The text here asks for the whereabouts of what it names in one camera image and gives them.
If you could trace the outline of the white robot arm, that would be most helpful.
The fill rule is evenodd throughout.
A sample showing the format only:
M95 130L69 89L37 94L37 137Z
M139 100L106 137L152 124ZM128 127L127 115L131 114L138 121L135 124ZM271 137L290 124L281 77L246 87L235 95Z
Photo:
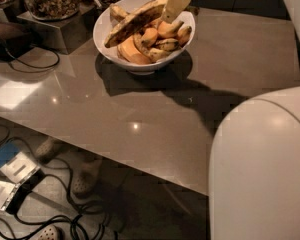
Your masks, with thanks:
M220 124L209 160L210 240L300 240L300 87Z

